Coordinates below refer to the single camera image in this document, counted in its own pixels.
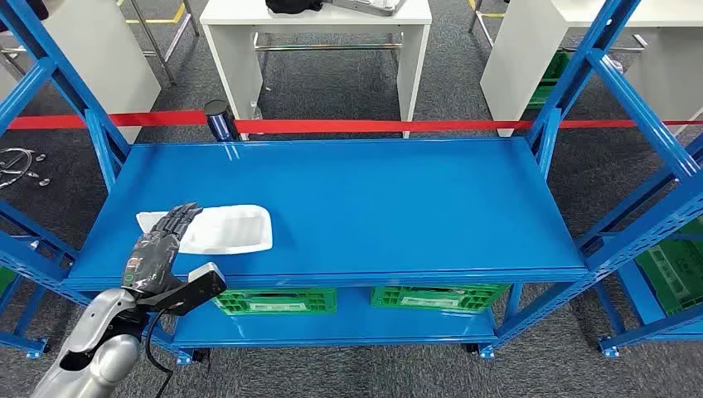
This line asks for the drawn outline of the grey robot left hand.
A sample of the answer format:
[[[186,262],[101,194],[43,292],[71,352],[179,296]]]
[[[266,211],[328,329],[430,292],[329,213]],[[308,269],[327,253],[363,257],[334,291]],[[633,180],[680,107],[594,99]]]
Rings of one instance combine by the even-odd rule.
[[[181,238],[203,209],[195,202],[172,208],[136,241],[121,279],[123,289],[152,297],[183,282],[172,274]]]

